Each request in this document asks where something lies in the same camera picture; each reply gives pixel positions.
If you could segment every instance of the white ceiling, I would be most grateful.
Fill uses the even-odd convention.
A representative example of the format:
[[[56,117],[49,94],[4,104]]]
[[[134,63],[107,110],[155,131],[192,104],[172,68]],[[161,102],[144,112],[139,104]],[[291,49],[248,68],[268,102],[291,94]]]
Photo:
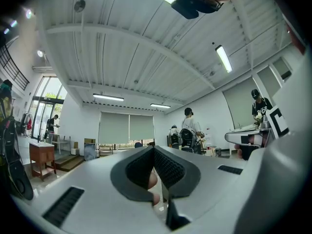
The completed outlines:
[[[40,0],[37,23],[51,65],[78,103],[174,109],[291,42],[273,0],[232,0],[193,20],[162,0],[85,0],[82,13],[73,10],[76,1]],[[229,74],[218,45],[230,56]],[[125,101],[94,101],[101,92]]]

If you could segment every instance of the tree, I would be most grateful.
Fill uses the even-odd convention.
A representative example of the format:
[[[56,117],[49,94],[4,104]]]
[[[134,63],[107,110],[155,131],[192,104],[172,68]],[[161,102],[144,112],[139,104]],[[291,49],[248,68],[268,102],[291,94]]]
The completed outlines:
[[[53,93],[47,93],[47,94],[45,95],[45,97],[56,99],[56,98],[57,98],[57,95],[55,95],[55,94],[53,94]],[[61,111],[62,111],[62,105],[61,105],[61,104],[55,104],[54,112],[60,113]]]

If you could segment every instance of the wooden cabinet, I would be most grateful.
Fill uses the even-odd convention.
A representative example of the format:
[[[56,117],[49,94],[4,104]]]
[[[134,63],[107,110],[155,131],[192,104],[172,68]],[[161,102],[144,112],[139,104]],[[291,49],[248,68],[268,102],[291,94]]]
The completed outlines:
[[[48,143],[29,143],[29,157],[32,176],[39,176],[43,181],[45,175],[50,172],[57,174],[54,162],[54,145]],[[33,161],[38,167],[38,171],[34,169]]]

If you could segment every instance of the railing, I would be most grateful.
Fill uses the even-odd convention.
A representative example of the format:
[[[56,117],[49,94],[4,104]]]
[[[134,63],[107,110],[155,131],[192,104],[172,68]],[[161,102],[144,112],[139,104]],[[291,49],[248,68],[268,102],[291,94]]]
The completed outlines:
[[[8,73],[8,75],[13,79],[13,81],[25,90],[29,81],[22,74],[19,68],[14,63],[6,45],[5,40],[1,39],[0,41],[0,65]]]

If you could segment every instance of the black t-shirt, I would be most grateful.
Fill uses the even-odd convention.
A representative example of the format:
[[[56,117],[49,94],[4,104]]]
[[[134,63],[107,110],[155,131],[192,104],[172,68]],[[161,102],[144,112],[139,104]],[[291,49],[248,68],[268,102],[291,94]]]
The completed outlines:
[[[262,98],[261,103],[257,103],[256,101],[253,103],[253,112],[252,115],[257,115],[261,112],[262,115],[265,115],[267,110],[272,109],[272,105],[267,98]]]
[[[54,125],[54,118],[49,119],[49,128],[48,128],[49,131],[53,131],[54,132],[54,127],[51,126],[51,124]]]

